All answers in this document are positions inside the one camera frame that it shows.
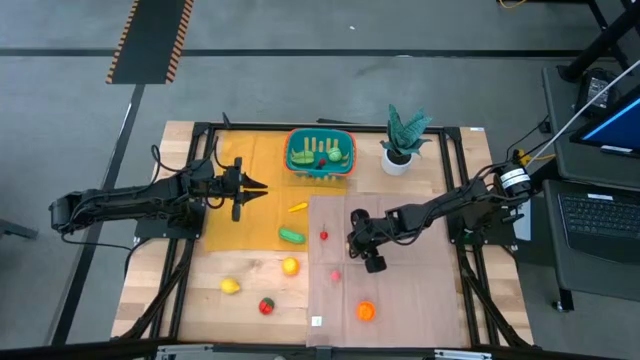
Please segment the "teal basket with orange rim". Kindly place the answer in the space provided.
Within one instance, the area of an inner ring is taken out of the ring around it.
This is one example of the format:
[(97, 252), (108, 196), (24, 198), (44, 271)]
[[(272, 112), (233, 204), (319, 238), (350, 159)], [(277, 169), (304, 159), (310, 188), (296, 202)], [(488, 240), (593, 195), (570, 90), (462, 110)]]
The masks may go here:
[[(342, 160), (331, 162), (328, 150), (338, 147), (342, 152)], [(300, 152), (310, 150), (314, 152), (315, 162), (311, 165), (298, 166), (290, 160), (291, 151)], [(316, 170), (320, 159), (326, 159), (321, 170)], [(355, 138), (348, 132), (329, 128), (298, 128), (292, 130), (284, 146), (285, 168), (299, 177), (327, 178), (346, 177), (356, 168), (357, 148)]]

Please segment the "black tripod stand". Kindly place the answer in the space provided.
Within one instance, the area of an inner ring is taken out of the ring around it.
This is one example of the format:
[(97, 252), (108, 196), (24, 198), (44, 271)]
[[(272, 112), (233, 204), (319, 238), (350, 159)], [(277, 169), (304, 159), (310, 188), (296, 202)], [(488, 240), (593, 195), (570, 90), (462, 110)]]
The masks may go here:
[(559, 68), (560, 77), (569, 82), (580, 79), (583, 73), (618, 40), (640, 23), (640, 0), (636, 0), (567, 67)]

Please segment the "grey side table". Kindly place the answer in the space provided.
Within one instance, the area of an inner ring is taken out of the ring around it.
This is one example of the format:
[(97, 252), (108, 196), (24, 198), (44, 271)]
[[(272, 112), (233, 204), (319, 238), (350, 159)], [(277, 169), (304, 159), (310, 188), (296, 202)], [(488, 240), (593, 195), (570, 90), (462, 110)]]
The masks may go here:
[(542, 70), (555, 158), (536, 170), (532, 180), (540, 186), (548, 213), (556, 279), (562, 297), (571, 291), (640, 302), (640, 231), (630, 239), (618, 239), (598, 231), (577, 233), (589, 248), (620, 255), (622, 262), (598, 257), (570, 247), (561, 204), (563, 195), (595, 200), (606, 205), (622, 197), (640, 204), (640, 158), (606, 154), (594, 146), (578, 144), (570, 137), (587, 124), (571, 117), (578, 85), (567, 82), (556, 68)]

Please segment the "black laptop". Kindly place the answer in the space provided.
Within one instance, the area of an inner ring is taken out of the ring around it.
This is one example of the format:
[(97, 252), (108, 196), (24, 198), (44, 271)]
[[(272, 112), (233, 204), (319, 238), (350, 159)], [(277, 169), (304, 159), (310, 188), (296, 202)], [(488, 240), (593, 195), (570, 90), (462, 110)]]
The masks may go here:
[(640, 265), (640, 199), (626, 195), (560, 193), (569, 248), (603, 260)]

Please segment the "monitor with blue screen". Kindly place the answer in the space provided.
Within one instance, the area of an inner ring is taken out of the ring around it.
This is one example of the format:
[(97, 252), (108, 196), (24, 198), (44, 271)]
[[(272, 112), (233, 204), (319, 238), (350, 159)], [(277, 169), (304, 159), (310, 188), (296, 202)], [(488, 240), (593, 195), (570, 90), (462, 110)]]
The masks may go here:
[(580, 127), (570, 141), (602, 152), (640, 158), (640, 84), (607, 113)]

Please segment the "black power adapter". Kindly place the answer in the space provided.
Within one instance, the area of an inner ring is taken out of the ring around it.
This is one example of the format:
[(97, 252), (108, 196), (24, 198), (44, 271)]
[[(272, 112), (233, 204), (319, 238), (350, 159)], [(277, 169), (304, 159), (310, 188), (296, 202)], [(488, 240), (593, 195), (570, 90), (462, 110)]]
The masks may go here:
[(576, 102), (576, 110), (584, 108), (583, 117), (594, 118), (604, 115), (617, 100), (619, 91), (615, 86), (598, 95), (614, 79), (616, 74), (604, 68), (588, 70), (582, 77)]

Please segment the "snake plant in white pot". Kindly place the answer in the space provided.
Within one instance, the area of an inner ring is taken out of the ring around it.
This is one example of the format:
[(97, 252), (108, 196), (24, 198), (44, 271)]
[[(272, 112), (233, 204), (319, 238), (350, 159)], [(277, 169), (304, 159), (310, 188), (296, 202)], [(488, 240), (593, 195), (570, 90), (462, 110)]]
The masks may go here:
[(388, 112), (387, 139), (380, 142), (384, 149), (381, 166), (385, 173), (400, 176), (409, 169), (413, 156), (421, 155), (422, 145), (429, 142), (423, 135), (432, 119), (423, 108), (418, 109), (406, 122), (393, 104), (388, 106)]

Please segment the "dark grey furniture foot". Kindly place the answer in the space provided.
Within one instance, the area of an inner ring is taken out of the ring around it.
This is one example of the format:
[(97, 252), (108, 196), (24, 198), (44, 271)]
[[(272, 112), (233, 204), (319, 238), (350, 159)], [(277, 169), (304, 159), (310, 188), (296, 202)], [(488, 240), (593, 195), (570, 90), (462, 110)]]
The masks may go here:
[(0, 219), (0, 239), (5, 235), (14, 235), (25, 239), (35, 239), (38, 235), (38, 232), (31, 228)]

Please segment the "beige cloth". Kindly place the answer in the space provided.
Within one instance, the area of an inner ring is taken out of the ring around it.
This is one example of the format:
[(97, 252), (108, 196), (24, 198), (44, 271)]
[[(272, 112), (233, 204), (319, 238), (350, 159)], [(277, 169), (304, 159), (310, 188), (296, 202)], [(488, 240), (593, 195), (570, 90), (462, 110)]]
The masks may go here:
[[(309, 215), (309, 327), (307, 346), (461, 347), (465, 345), (458, 310), (454, 261), (444, 220), (437, 219), (410, 246), (379, 247), (387, 269), (368, 273), (348, 254), (350, 214), (364, 209), (374, 218), (385, 210), (418, 203), (418, 196), (317, 196)], [(328, 239), (320, 239), (327, 225)], [(330, 274), (341, 273), (340, 281)], [(376, 307), (373, 321), (357, 319), (359, 302)], [(320, 327), (311, 317), (321, 316)]]

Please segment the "yellow cloth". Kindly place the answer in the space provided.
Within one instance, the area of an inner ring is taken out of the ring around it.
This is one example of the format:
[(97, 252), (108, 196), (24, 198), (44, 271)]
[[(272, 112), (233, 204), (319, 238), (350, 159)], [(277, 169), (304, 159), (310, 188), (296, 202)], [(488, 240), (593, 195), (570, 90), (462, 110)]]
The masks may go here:
[(307, 245), (294, 244), (279, 237), (282, 228), (309, 235), (308, 211), (290, 209), (309, 203), (314, 195), (344, 195), (345, 178), (299, 177), (285, 168), (284, 150), (287, 134), (278, 131), (223, 131), (219, 134), (217, 155), (225, 165), (242, 159), (242, 171), (252, 179), (267, 185), (268, 194), (246, 203), (240, 220), (231, 219), (233, 203), (207, 215), (205, 249), (274, 250), (305, 252)]

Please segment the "pale blue white box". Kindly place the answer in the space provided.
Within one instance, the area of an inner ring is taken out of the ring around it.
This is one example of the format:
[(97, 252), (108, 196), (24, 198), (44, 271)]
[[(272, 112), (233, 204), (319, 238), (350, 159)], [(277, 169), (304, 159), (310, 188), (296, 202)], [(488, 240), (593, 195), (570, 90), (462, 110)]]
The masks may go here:
[(515, 210), (511, 211), (512, 215), (517, 215), (518, 219), (513, 223), (515, 236), (521, 241), (531, 240), (531, 201), (520, 204)]

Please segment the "black aluminium table frame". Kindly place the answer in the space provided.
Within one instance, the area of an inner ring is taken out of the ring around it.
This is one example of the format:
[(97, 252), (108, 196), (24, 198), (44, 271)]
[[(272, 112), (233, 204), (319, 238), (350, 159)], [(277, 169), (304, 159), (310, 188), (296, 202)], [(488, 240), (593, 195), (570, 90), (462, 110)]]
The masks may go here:
[[(345, 130), (351, 132), (354, 135), (360, 136), (364, 139), (365, 134), (382, 134), (385, 127), (382, 125), (357, 125), (349, 123), (337, 123), (337, 122), (320, 122), (315, 124), (295, 124), (295, 123), (235, 123), (235, 124), (223, 124), (221, 122), (176, 122), (169, 121), (165, 127), (165, 133), (163, 135), (163, 142), (169, 144), (169, 139), (173, 139), (179, 131), (183, 133), (187, 131), (187, 125), (190, 125), (192, 130), (189, 144), (189, 153), (187, 160), (194, 158), (195, 151), (198, 146), (198, 141), (201, 136), (206, 133), (206, 141), (203, 151), (209, 149), (213, 143), (213, 137), (216, 132), (223, 131), (278, 131), (285, 132), (286, 134), (290, 130), (296, 128), (335, 128), (338, 130)], [(452, 165), (452, 156), (449, 149), (449, 141), (451, 141), (453, 148), (455, 149), (456, 164), (458, 167), (458, 175), (462, 182), (468, 181), (468, 167), (466, 163), (467, 150), (464, 148), (464, 141), (475, 141), (472, 138), (481, 136), (479, 133), (473, 134), (475, 130), (471, 128), (458, 127), (430, 127), (425, 130), (428, 135), (434, 135), (438, 137), (438, 146), (441, 154), (441, 162), (444, 175), (444, 182), (447, 189), (452, 189), (454, 184), (454, 174)], [(484, 138), (483, 146), (486, 148), (483, 151), (488, 153), (488, 145), (486, 136)], [(186, 142), (187, 139), (182, 136), (180, 141)], [(453, 244), (454, 250), (451, 250), (454, 255), (451, 255), (454, 259), (454, 275), (458, 271), (457, 283), (460, 283), (463, 300), (458, 299), (458, 303), (462, 305), (462, 309), (465, 311), (465, 317), (463, 317), (463, 325), (468, 327), (468, 337), (470, 344), (468, 348), (442, 348), (445, 350), (461, 350), (461, 351), (474, 351), (490, 353), (493, 360), (621, 360), (611, 357), (598, 357), (585, 354), (571, 354), (564, 352), (547, 351), (540, 347), (528, 344), (524, 339), (519, 336), (519, 333), (508, 324), (508, 321), (504, 318), (500, 312), (500, 307), (495, 305), (492, 301), (487, 300), (489, 296), (489, 278), (486, 275), (486, 262), (484, 262), (483, 251), (479, 245), (473, 245), (474, 254), (474, 266), (479, 272), (480, 280), (477, 280), (476, 274), (472, 274), (472, 266), (469, 264), (469, 260), (463, 255), (466, 255), (466, 250), (462, 249), (462, 245), (459, 243)], [(182, 309), (184, 308), (184, 298), (186, 297), (187, 280), (189, 275), (189, 269), (184, 270), (176, 278), (176, 290), (174, 300), (174, 310), (176, 314), (171, 315), (171, 325), (166, 337), (160, 337), (159, 335), (153, 335), (156, 332), (152, 331), (152, 335), (148, 338), (140, 338), (142, 333), (138, 335), (131, 335), (137, 337), (130, 338), (112, 338), (105, 342), (90, 342), (90, 343), (78, 343), (78, 344), (65, 344), (66, 340), (56, 340), (54, 334), (53, 345), (32, 347), (32, 348), (18, 348), (9, 350), (0, 350), (0, 360), (132, 360), (137, 358), (149, 357), (152, 355), (155, 358), (157, 348), (163, 345), (175, 345), (175, 344), (200, 344), (197, 342), (183, 342), (180, 341), (176, 334), (178, 334), (179, 325), (181, 321)], [(476, 314), (476, 302), (474, 297), (478, 298), (478, 302), (484, 307), (483, 312), (486, 327), (486, 332), (490, 340), (490, 344), (480, 343), (480, 329), (481, 324), (477, 320)], [(209, 342), (214, 349), (211, 353), (243, 353), (243, 354), (275, 354), (290, 356), (298, 360), (310, 360), (315, 359), (316, 347), (305, 347), (304, 345), (285, 344), (285, 343), (240, 343), (240, 342)], [(421, 358), (422, 360), (435, 360), (434, 350), (436, 348), (373, 348), (373, 347), (332, 347), (333, 348), (333, 360), (345, 357), (345, 356), (364, 356), (364, 357), (408, 357), (408, 358)]]

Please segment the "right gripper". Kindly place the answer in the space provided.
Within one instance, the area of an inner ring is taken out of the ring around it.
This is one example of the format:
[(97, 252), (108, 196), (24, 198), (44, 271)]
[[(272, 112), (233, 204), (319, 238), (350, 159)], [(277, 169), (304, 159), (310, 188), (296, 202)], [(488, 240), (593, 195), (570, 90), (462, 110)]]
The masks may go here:
[(388, 217), (371, 218), (364, 209), (351, 212), (352, 231), (347, 235), (348, 254), (351, 259), (361, 258), (368, 273), (378, 273), (387, 269), (385, 259), (378, 247), (393, 240), (394, 222)]

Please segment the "silver aluminium bracket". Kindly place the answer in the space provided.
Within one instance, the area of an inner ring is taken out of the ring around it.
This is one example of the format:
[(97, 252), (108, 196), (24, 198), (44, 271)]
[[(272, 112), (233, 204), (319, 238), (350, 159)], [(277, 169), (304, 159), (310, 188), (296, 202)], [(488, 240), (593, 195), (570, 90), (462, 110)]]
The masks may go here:
[(178, 356), (206, 354), (214, 349), (212, 344), (175, 344), (157, 348), (154, 360), (176, 360)]
[(434, 350), (435, 360), (493, 360), (490, 353), (461, 351), (461, 350)]

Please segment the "black hazard-striped floor mat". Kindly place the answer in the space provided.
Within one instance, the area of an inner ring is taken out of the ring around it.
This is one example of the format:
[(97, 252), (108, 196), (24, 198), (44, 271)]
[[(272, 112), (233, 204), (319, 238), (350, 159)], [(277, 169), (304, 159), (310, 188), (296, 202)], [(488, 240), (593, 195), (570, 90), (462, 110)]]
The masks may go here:
[(173, 83), (193, 7), (194, 0), (133, 0), (106, 83)]

